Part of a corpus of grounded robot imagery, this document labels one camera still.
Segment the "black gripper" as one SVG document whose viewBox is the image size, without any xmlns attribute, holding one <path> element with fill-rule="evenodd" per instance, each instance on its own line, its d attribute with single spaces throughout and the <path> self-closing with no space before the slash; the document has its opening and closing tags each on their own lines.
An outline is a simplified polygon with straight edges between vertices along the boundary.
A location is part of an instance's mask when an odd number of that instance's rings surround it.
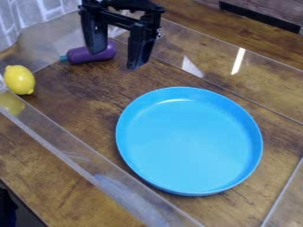
<svg viewBox="0 0 303 227">
<path fill-rule="evenodd" d="M 137 20 L 119 11 L 142 12 L 143 15 Z M 135 70 L 143 66 L 153 54 L 165 12 L 165 7 L 153 0 L 82 0 L 79 15 L 90 53 L 97 55 L 107 50 L 109 25 L 131 29 L 127 68 Z"/>
</svg>

